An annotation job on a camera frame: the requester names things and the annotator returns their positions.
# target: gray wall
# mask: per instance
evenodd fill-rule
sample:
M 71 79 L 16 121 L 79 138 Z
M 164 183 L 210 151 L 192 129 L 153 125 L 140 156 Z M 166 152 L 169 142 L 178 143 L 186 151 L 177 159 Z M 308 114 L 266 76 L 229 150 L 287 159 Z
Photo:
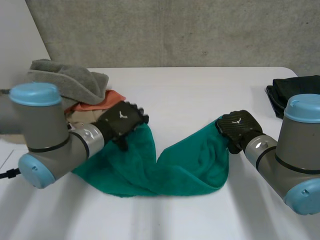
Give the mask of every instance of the gray wall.
M 318 0 L 26 0 L 53 60 L 320 74 Z
M 23 0 L 0 0 L 0 89 L 23 82 L 32 60 L 48 58 Z

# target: white tabletop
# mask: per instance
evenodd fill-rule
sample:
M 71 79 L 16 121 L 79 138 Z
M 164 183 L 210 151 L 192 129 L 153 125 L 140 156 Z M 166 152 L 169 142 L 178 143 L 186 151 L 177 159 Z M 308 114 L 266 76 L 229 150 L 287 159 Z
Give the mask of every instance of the white tabletop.
M 282 67 L 91 71 L 109 75 L 114 90 L 149 114 L 158 156 L 220 115 L 241 109 L 278 139 L 281 120 L 264 88 L 275 78 L 296 76 Z M 26 151 L 0 140 L 0 172 L 17 167 Z M 225 186 L 204 196 L 119 198 L 72 173 L 42 190 L 21 175 L 0 180 L 1 240 L 318 240 L 319 223 L 320 214 L 291 211 L 242 153 L 230 156 Z

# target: gray towel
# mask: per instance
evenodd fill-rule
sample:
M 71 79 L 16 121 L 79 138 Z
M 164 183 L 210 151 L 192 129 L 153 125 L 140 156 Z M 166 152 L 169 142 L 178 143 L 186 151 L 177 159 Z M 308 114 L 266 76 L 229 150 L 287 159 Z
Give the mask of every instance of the gray towel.
M 62 107 L 66 110 L 78 102 L 101 103 L 106 96 L 109 77 L 81 66 L 41 59 L 32 62 L 25 80 L 56 85 L 62 96 Z

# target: pile of clothes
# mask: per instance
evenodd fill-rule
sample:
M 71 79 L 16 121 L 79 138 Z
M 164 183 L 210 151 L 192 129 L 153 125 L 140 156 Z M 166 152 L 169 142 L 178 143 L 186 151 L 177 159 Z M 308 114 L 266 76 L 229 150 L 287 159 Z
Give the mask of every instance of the pile of clothes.
M 51 83 L 58 87 L 62 107 L 69 129 L 96 122 L 109 108 L 126 98 L 108 89 L 109 77 L 86 68 L 41 59 L 32 62 L 25 82 Z M 9 94 L 9 89 L 1 89 Z M 15 144 L 25 144 L 21 134 L 0 135 L 0 138 Z

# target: green towel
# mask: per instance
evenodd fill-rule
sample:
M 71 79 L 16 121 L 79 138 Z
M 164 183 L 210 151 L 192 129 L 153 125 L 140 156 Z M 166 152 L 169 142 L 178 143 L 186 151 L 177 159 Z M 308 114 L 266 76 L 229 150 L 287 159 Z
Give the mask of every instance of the green towel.
M 73 173 L 119 197 L 204 195 L 219 190 L 227 180 L 227 140 L 214 122 L 166 148 L 157 161 L 148 125 L 129 134 L 127 142 L 127 152 L 109 142 Z

